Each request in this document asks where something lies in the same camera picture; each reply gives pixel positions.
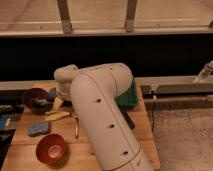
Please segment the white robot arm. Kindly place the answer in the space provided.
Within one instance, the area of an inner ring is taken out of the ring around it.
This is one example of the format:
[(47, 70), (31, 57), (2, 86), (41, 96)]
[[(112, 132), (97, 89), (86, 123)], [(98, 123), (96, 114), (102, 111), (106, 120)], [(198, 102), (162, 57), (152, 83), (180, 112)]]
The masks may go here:
[(127, 65), (71, 64), (56, 69), (54, 79), (58, 97), (72, 103), (103, 171), (154, 171), (115, 101), (133, 82)]

